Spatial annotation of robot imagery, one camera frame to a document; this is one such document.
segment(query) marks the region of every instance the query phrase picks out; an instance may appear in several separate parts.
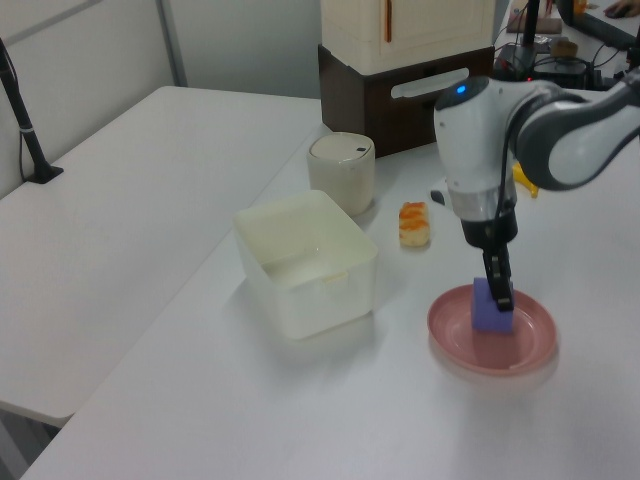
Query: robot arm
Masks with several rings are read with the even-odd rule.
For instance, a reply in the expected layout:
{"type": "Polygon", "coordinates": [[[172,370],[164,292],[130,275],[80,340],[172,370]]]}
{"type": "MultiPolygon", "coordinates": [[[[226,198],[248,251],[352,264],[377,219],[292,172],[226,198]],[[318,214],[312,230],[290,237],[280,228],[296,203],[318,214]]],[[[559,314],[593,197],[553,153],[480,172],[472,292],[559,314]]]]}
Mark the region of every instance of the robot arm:
{"type": "Polygon", "coordinates": [[[436,102],[435,132],[447,187],[467,242],[483,251],[500,310],[513,309],[507,243],[518,232],[508,162],[548,190],[577,188],[640,132],[640,72],[598,102],[548,82],[470,78],[436,102]]]}

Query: food item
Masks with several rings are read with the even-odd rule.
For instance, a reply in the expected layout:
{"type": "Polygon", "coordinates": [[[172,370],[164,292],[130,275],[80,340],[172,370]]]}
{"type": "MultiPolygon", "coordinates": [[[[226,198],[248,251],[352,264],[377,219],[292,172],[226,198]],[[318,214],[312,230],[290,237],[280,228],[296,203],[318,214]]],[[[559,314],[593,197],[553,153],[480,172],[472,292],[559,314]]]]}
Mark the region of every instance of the food item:
{"type": "Polygon", "coordinates": [[[429,241],[429,210],[424,202],[406,202],[400,209],[400,243],[422,247],[429,241]]]}

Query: person's hand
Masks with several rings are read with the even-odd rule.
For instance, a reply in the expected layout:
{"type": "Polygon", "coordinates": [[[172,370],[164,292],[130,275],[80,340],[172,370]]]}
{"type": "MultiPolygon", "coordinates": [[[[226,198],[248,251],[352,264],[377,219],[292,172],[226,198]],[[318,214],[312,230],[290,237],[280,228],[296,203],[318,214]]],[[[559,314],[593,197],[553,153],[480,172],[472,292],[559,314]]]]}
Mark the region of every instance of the person's hand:
{"type": "Polygon", "coordinates": [[[605,15],[611,18],[635,17],[640,15],[640,0],[619,0],[604,9],[605,15]]]}

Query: lid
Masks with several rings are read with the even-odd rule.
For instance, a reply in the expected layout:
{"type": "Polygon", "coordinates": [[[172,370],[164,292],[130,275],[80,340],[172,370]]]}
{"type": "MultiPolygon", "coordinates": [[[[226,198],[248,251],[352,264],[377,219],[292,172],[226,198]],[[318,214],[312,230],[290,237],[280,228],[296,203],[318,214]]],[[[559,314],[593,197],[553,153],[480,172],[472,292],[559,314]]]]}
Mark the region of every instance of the lid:
{"type": "Polygon", "coordinates": [[[364,157],[373,148],[369,137],[338,132],[326,135],[311,145],[309,153],[323,160],[344,162],[364,157]]]}

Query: wall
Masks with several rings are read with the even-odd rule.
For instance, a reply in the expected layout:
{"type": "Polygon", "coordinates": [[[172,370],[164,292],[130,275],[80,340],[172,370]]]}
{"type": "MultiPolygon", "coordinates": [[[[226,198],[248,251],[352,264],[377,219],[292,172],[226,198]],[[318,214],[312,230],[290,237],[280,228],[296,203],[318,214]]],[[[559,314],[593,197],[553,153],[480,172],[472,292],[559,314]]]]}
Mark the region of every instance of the wall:
{"type": "MultiPolygon", "coordinates": [[[[50,162],[173,84],[155,0],[103,0],[8,51],[50,162]]],[[[17,123],[0,91],[0,197],[20,184],[18,145],[17,123]]],[[[30,162],[25,149],[25,173],[30,162]]]]}
{"type": "Polygon", "coordinates": [[[164,5],[190,87],[320,97],[320,0],[164,5]]]}

